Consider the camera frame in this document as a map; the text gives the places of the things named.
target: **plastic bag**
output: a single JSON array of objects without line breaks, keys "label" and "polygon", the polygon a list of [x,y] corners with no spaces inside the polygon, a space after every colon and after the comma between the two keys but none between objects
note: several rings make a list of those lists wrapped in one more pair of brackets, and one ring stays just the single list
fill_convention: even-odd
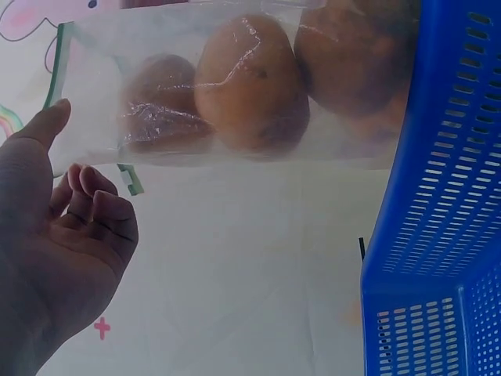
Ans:
[{"label": "plastic bag", "polygon": [[392,156],[417,36],[410,1],[192,2],[60,25],[46,105],[66,97],[73,112],[55,172]]}]

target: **fingernail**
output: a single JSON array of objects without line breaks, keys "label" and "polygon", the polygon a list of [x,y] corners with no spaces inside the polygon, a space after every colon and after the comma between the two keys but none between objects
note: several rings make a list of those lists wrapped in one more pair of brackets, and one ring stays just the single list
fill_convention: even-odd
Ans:
[{"label": "fingernail", "polygon": [[66,98],[62,98],[54,103],[54,107],[65,107],[70,101]]}]

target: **basket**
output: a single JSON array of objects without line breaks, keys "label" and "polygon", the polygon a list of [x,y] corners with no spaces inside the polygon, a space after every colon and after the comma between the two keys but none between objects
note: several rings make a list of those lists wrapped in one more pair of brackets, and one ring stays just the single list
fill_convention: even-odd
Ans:
[{"label": "basket", "polygon": [[501,374],[501,2],[423,0],[362,268],[366,375]]}]

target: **basket hole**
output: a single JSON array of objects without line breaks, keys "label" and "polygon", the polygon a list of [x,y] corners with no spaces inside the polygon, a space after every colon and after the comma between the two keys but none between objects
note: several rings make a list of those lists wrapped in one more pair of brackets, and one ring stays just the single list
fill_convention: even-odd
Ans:
[{"label": "basket hole", "polygon": [[436,142],[434,145],[438,146],[438,147],[444,147],[445,149],[452,149],[454,147],[454,145],[452,145],[451,143],[439,143],[439,142]]},{"label": "basket hole", "polygon": [[439,132],[438,135],[441,136],[441,137],[446,137],[448,139],[457,139],[457,134],[456,133]]},{"label": "basket hole", "polygon": [[445,110],[445,114],[448,116],[453,116],[455,118],[464,118],[467,115],[466,112],[456,110]]},{"label": "basket hole", "polygon": [[472,162],[472,163],[475,163],[477,161],[475,158],[463,157],[463,156],[461,156],[459,159],[460,159],[460,161]]},{"label": "basket hole", "polygon": [[437,162],[437,161],[428,161],[429,165],[434,165],[434,166],[439,166],[439,167],[445,167],[444,162]]},{"label": "basket hole", "polygon": [[494,119],[492,119],[490,117],[486,117],[486,116],[478,115],[475,118],[475,120],[480,121],[481,123],[485,123],[485,124],[494,124]]},{"label": "basket hole", "polygon": [[491,24],[491,19],[487,16],[484,16],[483,14],[480,14],[480,13],[470,12],[470,13],[468,13],[468,17],[470,18],[470,20],[478,22],[480,24],[484,24],[484,25]]},{"label": "basket hole", "polygon": [[448,121],[448,120],[444,120],[442,122],[442,125],[444,125],[446,127],[450,127],[450,128],[461,128],[460,123],[455,123],[454,121]]},{"label": "basket hole", "polygon": [[485,54],[485,48],[482,47],[481,45],[475,45],[474,43],[465,43],[464,49],[466,49],[469,52],[478,53],[480,55]]},{"label": "basket hole", "polygon": [[485,98],[499,102],[499,101],[501,101],[501,94],[494,94],[494,93],[488,92],[487,94],[485,94]]},{"label": "basket hole", "polygon": [[478,82],[478,76],[475,73],[460,71],[457,72],[457,77],[467,81]]},{"label": "basket hole", "polygon": [[487,111],[487,112],[492,112],[492,113],[498,113],[499,112],[499,108],[497,107],[494,107],[494,106],[489,106],[488,104],[482,104],[480,106],[480,108],[484,111]]},{"label": "basket hole", "polygon": [[451,157],[451,154],[442,153],[440,151],[432,151],[431,155],[433,155],[434,157],[442,157],[442,158],[450,158]]},{"label": "basket hole", "polygon": [[478,145],[484,145],[485,141],[483,139],[479,139],[477,137],[468,137],[467,141],[469,143],[477,143]]},{"label": "basket hole", "polygon": [[474,154],[480,154],[481,152],[479,149],[474,149],[472,147],[464,147],[463,150],[467,151],[468,153],[474,153]]},{"label": "basket hole", "polygon": [[462,98],[449,98],[449,103],[457,104],[458,106],[470,106],[470,101]]},{"label": "basket hole", "polygon": [[464,171],[471,171],[471,169],[472,169],[471,167],[469,167],[469,166],[463,166],[462,164],[457,164],[456,168],[458,170],[464,170]]},{"label": "basket hole", "polygon": [[488,34],[484,31],[473,29],[472,27],[467,27],[467,34],[474,38],[488,39]]}]

